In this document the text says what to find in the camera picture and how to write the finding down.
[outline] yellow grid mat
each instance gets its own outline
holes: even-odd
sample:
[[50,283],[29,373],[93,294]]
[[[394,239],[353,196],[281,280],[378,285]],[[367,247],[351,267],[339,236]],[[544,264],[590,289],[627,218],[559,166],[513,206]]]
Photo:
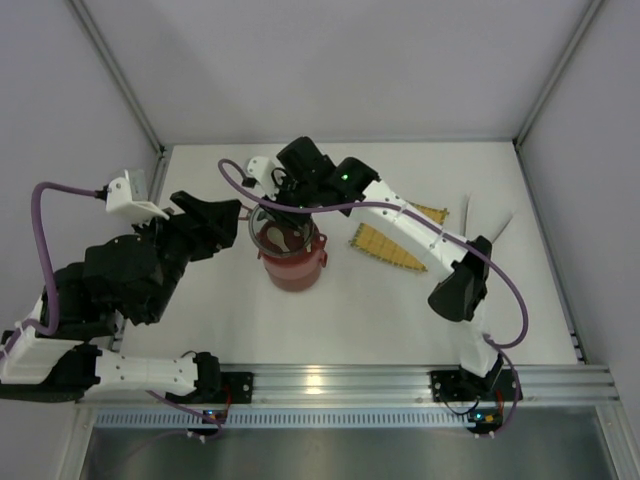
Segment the yellow grid mat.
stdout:
[[[416,203],[411,203],[411,205],[440,225],[444,224],[447,215],[449,215],[449,211],[446,208],[444,210],[438,210]],[[364,223],[361,223],[358,227],[358,231],[351,239],[350,245],[376,260],[389,263],[394,267],[405,268],[416,272],[427,271],[427,268],[404,248],[385,237],[375,228],[365,225]]]

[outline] white table surface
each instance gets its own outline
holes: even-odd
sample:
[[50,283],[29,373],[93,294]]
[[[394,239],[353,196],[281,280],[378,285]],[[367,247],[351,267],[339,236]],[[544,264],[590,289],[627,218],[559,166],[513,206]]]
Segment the white table surface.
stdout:
[[[446,228],[460,231],[471,195],[467,236],[491,238],[513,213],[494,245],[493,258],[516,282],[529,308],[526,340],[511,350],[521,365],[574,364],[576,356],[552,279],[524,180],[509,143],[320,144],[339,163],[360,158],[399,195],[451,212]],[[218,173],[217,161],[244,165],[255,155],[274,157],[282,145],[175,147],[160,200],[186,190],[203,200],[238,195]],[[447,322],[426,304],[429,274],[400,270],[348,246],[357,224],[339,213],[314,216],[328,237],[329,264],[320,280],[287,293],[268,279],[256,259],[246,223],[234,247],[192,263],[161,322],[127,326],[122,352],[175,357],[210,351],[223,363],[451,365],[457,358]],[[521,315],[502,281],[491,274],[485,322],[498,342],[519,332]]]

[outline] vent grille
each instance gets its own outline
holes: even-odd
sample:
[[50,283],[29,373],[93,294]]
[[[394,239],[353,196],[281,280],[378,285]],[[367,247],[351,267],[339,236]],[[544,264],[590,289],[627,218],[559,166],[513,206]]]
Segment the vent grille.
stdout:
[[[226,428],[444,428],[471,424],[439,409],[232,409]],[[101,410],[97,428],[215,428],[182,412]]]

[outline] red wire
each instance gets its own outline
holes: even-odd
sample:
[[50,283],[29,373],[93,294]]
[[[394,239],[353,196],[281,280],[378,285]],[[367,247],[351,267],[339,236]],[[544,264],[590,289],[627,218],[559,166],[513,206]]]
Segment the red wire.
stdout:
[[222,387],[222,390],[227,392],[227,403],[225,405],[224,413],[215,415],[214,418],[216,420],[221,420],[224,422],[227,419],[227,416],[229,416],[229,409],[231,408],[232,398],[231,398],[231,389],[229,388],[229,385],[225,385],[224,387]]
[[498,411],[500,412],[500,415],[502,415],[502,412],[504,411],[504,400],[500,390],[496,390],[496,397],[498,398]]

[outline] white plastic bracket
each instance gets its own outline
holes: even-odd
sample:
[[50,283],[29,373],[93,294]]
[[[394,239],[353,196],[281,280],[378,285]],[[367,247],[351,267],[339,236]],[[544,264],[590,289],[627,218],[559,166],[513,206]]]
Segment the white plastic bracket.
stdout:
[[391,219],[391,223],[394,225],[400,218],[402,218],[402,216],[404,215],[404,211],[411,206],[411,204],[405,200],[399,199],[399,201],[401,202],[398,204],[400,206],[400,210],[395,212],[395,215]]
[[271,176],[276,168],[278,168],[278,165],[276,165],[273,160],[269,157],[261,156],[251,158],[245,168],[247,174],[257,180],[264,190],[264,193],[272,200],[275,198],[276,193],[278,193],[278,186]]
[[483,323],[475,318],[471,322],[448,322],[449,337],[458,353],[462,368],[479,377],[491,371],[498,358],[498,352],[485,342]]
[[443,237],[444,237],[444,228],[442,230],[440,230],[440,233],[438,233],[438,236],[431,243],[431,245],[429,245],[429,250],[435,249],[438,246],[438,243],[440,243],[442,241]]
[[148,222],[154,217],[168,220],[166,212],[153,202],[141,199],[146,189],[143,190],[139,184],[138,177],[129,172],[112,180],[107,190],[107,213],[124,217],[134,225]]
[[22,330],[8,355],[0,360],[0,381],[6,384],[35,385],[44,381],[58,360],[76,345],[75,340],[36,337],[36,330]]
[[96,376],[100,383],[87,394],[112,390],[157,390],[187,395],[195,390],[198,367],[193,357],[176,360],[136,358],[102,351],[96,358]]

